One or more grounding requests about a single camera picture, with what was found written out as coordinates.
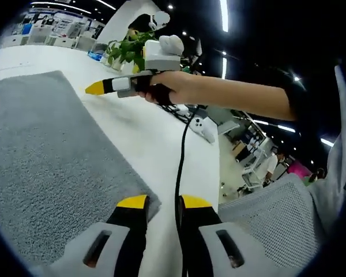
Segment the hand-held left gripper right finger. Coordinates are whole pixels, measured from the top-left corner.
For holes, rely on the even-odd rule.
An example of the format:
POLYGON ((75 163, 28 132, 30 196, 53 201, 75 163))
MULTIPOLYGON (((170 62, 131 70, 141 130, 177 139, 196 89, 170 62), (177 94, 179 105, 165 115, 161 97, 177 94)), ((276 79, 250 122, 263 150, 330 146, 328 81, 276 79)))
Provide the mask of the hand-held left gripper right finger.
POLYGON ((223 223, 206 200, 177 198, 177 231, 182 276, 293 276, 266 256, 257 239, 231 222, 223 223))

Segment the person's right hand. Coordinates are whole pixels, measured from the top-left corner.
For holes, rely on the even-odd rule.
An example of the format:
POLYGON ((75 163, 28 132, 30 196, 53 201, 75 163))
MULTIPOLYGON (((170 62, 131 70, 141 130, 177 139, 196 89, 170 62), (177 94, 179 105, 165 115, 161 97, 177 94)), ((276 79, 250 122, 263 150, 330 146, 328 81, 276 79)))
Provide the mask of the person's right hand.
POLYGON ((180 71, 166 71, 152 76, 147 91, 136 92, 146 101, 156 104, 198 104, 195 76, 180 71))

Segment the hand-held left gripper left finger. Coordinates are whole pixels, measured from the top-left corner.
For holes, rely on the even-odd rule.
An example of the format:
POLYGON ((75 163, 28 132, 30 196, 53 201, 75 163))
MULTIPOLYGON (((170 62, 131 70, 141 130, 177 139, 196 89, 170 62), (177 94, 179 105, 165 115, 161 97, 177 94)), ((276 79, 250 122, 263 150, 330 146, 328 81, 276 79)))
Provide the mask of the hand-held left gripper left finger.
POLYGON ((120 201, 106 222, 69 241, 62 257, 32 267, 33 276, 138 276, 146 248, 149 196, 120 201))

